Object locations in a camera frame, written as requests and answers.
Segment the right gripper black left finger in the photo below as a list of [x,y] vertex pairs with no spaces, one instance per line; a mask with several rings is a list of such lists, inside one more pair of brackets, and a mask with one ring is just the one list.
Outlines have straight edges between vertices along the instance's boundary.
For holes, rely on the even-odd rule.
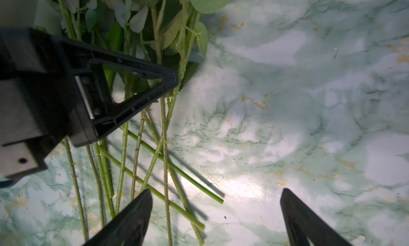
[[85,246],[141,246],[148,230],[152,206],[151,191],[146,189]]

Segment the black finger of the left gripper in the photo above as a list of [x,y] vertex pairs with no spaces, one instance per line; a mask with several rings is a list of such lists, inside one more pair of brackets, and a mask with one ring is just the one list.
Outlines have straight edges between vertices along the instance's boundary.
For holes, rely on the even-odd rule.
[[75,147],[95,143],[179,84],[176,70],[123,53],[60,39],[62,103]]

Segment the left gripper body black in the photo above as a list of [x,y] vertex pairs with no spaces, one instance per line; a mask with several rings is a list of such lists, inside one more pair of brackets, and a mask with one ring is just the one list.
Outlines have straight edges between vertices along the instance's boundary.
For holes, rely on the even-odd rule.
[[68,74],[63,44],[76,39],[33,28],[1,28],[1,176],[18,179],[47,168],[65,138],[83,145],[76,118],[79,90]]

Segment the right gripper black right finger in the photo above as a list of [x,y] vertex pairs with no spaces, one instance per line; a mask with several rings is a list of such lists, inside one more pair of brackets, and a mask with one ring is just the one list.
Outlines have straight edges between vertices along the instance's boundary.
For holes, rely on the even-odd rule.
[[283,189],[280,205],[291,246],[351,245],[290,189]]

